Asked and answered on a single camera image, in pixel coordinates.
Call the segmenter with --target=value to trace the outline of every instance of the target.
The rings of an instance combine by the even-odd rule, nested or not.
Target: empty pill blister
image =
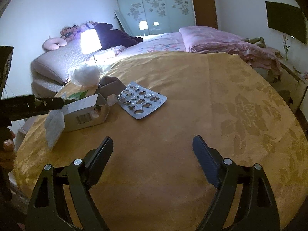
[[[141,119],[159,108],[166,100],[164,95],[130,82],[119,95],[118,104],[132,117]]]

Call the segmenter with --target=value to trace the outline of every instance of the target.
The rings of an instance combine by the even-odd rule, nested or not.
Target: human hand
[[[14,169],[14,160],[16,158],[15,144],[13,139],[16,137],[11,130],[11,139],[3,142],[3,149],[0,149],[0,165],[1,167],[10,172]]]

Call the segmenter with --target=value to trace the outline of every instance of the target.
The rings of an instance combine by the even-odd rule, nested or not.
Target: glowing white lampshade
[[[81,33],[81,50],[84,55],[93,53],[102,48],[95,29],[90,29]]]
[[[139,29],[140,29],[140,30],[148,29],[147,21],[141,21],[141,22],[139,23]]]

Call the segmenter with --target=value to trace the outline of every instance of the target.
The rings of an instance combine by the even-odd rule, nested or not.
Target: dark stuffed bear
[[[132,37],[121,30],[112,29],[112,24],[99,23],[94,29],[96,29],[100,39],[101,49],[109,49],[120,45],[128,48],[143,42],[142,37]]]

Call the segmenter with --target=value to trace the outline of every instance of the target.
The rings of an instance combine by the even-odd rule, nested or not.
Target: folded pink quilt
[[[242,41],[244,37],[205,26],[180,28],[187,52],[236,54],[255,68],[271,69],[281,75],[280,62],[271,51]]]

